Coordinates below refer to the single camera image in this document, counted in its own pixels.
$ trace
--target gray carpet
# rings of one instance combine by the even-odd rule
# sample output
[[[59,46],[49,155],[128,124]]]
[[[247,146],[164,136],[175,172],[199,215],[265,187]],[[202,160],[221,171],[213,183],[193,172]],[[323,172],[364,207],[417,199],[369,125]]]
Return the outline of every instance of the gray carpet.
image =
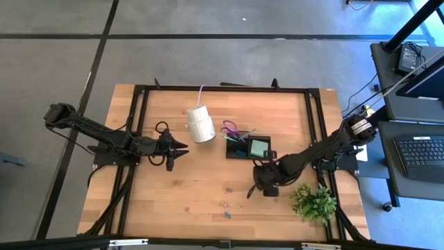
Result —
[[[111,3],[1,0],[0,33],[101,33]],[[127,0],[119,4],[111,32],[393,34],[412,14],[409,4],[396,2],[375,2],[355,12],[339,0]],[[442,44],[442,24],[433,15],[426,25],[436,43]],[[65,143],[43,127],[42,118],[50,103],[78,105],[98,43],[0,40],[0,151],[29,161],[26,167],[0,168],[0,242],[32,236]],[[104,122],[115,84],[152,84],[154,77],[163,85],[216,85],[225,81],[256,86],[268,86],[277,78],[282,87],[336,88],[345,108],[348,97],[375,75],[370,43],[108,40],[85,115]],[[352,106],[371,94],[370,88],[364,90],[352,100]],[[95,144],[83,136],[78,142]],[[75,235],[91,166],[92,157],[76,148],[49,237]],[[386,213],[380,210],[389,200],[385,181],[360,181],[372,239],[387,244],[442,248],[444,203],[401,199],[401,208]]]

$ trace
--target purple scissors handle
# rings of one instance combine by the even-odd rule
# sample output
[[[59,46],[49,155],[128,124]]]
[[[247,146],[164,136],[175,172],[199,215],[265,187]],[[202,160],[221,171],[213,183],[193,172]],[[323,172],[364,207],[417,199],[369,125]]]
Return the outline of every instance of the purple scissors handle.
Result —
[[[234,122],[231,122],[230,120],[225,120],[222,122],[222,124],[224,125],[224,127],[221,128],[221,133],[226,133],[229,136],[235,136],[235,137],[240,137],[241,134],[239,134],[239,132],[237,132],[237,126]]]

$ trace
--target wheel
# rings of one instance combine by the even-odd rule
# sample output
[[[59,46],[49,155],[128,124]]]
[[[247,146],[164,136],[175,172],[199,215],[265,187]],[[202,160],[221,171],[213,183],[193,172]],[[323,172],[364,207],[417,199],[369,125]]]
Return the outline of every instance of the wheel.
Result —
[[[391,205],[391,201],[387,201],[386,203],[384,203],[384,205],[382,205],[382,210],[386,212],[390,212],[392,208],[393,206]]]

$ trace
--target scissors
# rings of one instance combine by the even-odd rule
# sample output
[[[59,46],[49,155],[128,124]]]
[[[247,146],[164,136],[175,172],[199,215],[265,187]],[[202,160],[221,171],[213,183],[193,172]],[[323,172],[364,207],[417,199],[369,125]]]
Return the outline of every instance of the scissors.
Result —
[[[226,133],[231,138],[240,138],[241,134],[237,131],[237,126],[234,122],[230,120],[225,120],[222,122],[223,127],[221,128],[221,133]]]

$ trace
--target green sticky note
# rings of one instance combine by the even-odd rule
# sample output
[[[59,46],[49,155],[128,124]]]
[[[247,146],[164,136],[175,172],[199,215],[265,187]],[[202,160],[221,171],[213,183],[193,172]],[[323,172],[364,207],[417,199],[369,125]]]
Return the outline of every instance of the green sticky note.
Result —
[[[264,151],[268,150],[268,142],[253,140],[250,153],[254,156],[264,157]]]

